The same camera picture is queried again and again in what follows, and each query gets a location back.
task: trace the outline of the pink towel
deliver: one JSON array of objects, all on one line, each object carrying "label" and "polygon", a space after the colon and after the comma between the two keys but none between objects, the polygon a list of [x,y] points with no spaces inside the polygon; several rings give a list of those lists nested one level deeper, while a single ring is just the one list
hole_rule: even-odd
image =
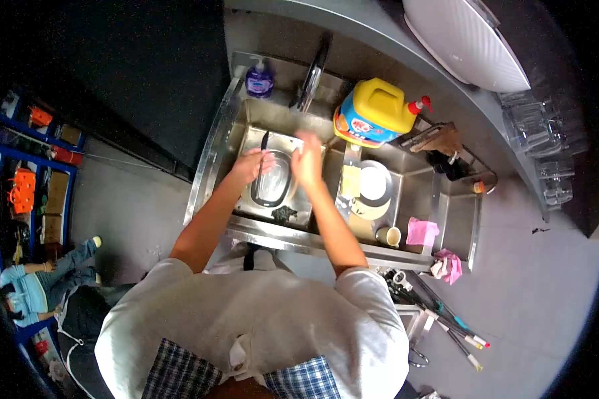
[{"label": "pink towel", "polygon": [[406,236],[406,243],[408,245],[432,246],[437,235],[439,235],[437,223],[422,221],[417,218],[409,219],[408,235]]},{"label": "pink towel", "polygon": [[435,253],[435,258],[437,259],[448,259],[448,263],[450,264],[448,274],[444,277],[444,281],[453,285],[454,282],[457,281],[458,278],[461,277],[461,259],[451,251],[446,248],[442,249]]}]

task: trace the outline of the orange basket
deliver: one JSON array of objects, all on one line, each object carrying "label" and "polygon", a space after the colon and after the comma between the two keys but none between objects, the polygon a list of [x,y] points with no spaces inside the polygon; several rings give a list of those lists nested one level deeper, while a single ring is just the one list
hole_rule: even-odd
[{"label": "orange basket", "polygon": [[19,168],[13,179],[15,186],[9,192],[9,202],[16,213],[31,212],[36,191],[36,174],[29,169]]},{"label": "orange basket", "polygon": [[31,123],[37,126],[48,126],[53,118],[38,107],[31,107]]}]

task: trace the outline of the plaid shorts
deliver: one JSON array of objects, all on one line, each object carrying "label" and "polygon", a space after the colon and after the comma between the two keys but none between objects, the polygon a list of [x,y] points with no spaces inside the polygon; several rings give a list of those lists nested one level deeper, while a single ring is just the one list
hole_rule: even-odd
[{"label": "plaid shorts", "polygon": [[[163,338],[142,399],[203,398],[221,379],[222,372],[211,363]],[[324,356],[264,374],[264,381],[283,399],[340,399]]]}]

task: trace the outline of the white plate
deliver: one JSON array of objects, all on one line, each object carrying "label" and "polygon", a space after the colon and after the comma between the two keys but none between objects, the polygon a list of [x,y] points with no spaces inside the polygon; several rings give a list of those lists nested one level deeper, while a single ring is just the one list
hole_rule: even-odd
[{"label": "white plate", "polygon": [[466,0],[403,2],[408,28],[457,80],[495,92],[530,90],[503,36]]}]

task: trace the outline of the shoe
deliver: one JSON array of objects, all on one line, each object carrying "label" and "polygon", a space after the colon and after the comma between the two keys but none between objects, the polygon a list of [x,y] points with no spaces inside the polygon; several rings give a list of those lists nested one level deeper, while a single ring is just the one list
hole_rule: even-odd
[{"label": "shoe", "polygon": [[93,237],[92,240],[96,244],[96,248],[99,248],[100,246],[102,246],[102,237],[100,237],[99,235],[96,235],[95,237]]}]

